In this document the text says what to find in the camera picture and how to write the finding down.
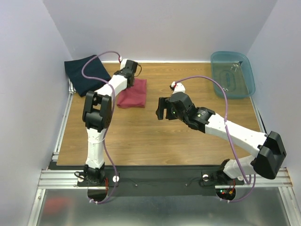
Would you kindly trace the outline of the maroon tank top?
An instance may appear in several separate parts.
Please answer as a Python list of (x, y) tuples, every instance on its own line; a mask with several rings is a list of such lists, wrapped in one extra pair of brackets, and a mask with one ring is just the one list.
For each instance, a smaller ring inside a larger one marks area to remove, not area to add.
[(119, 108), (144, 108), (147, 96), (147, 80), (135, 79), (134, 85), (118, 94), (117, 106)]

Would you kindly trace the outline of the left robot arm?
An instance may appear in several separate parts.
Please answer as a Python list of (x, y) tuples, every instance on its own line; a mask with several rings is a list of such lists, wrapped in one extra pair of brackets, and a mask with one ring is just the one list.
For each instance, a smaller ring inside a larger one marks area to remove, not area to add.
[(103, 142), (112, 119), (113, 101), (121, 91), (133, 86), (138, 66), (137, 62), (124, 59), (108, 83), (86, 94), (82, 120), (87, 130), (88, 149), (82, 178), (95, 186), (101, 185), (105, 178)]

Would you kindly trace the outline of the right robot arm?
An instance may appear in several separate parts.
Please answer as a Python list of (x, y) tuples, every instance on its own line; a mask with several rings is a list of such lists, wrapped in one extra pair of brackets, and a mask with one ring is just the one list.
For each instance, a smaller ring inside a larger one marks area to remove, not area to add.
[(190, 129), (228, 140), (231, 145), (249, 152), (247, 157), (222, 162), (216, 172), (216, 178), (222, 184), (253, 174), (273, 180), (286, 158), (286, 150), (278, 133), (257, 132), (227, 121), (211, 109), (196, 107), (184, 92), (160, 97), (156, 115), (159, 120), (179, 119)]

